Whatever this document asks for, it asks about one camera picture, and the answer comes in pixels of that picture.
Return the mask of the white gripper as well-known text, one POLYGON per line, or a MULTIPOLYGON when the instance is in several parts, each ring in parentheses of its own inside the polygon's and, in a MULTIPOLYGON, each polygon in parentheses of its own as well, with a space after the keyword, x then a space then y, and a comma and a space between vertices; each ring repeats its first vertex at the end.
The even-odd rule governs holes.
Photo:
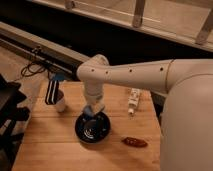
POLYGON ((85 82, 84 97, 87 102, 84 109, 86 114, 97 114, 104 110, 105 105, 103 104, 103 85, 101 83, 85 82))

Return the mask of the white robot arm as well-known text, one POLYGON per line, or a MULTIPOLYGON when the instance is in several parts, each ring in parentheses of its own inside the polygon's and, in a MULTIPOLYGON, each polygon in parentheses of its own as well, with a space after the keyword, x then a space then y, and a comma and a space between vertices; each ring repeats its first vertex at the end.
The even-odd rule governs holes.
POLYGON ((169 59, 111 66, 96 55, 77 69, 89 105, 105 83, 166 95, 160 171, 213 171, 213 59, 169 59))

